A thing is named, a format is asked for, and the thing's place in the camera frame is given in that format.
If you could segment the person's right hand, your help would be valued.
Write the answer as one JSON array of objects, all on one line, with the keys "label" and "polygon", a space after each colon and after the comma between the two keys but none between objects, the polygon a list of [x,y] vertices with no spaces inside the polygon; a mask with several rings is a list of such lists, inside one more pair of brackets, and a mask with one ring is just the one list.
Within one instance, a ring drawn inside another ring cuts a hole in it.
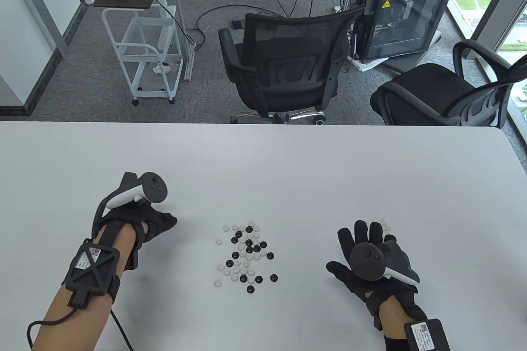
[{"label": "person's right hand", "polygon": [[380,308],[391,296],[407,316],[427,320],[415,303],[420,278],[394,235],[385,235],[380,223],[356,221],[353,231],[339,229],[338,240],[347,264],[330,261],[326,268],[365,303],[377,330],[383,329]]}]

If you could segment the person's left hand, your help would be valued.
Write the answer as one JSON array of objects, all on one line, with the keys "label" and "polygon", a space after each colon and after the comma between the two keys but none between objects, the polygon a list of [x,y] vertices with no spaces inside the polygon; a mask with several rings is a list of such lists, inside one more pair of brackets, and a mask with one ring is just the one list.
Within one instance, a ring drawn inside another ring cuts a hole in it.
[{"label": "person's left hand", "polygon": [[95,239],[100,230],[105,227],[102,244],[112,247],[125,225],[131,225],[135,231],[135,240],[124,270],[135,270],[139,264],[138,252],[142,245],[156,236],[170,230],[177,224],[177,218],[169,212],[159,212],[145,199],[131,201],[123,206],[113,208],[102,216],[98,208],[92,225],[91,238]]}]

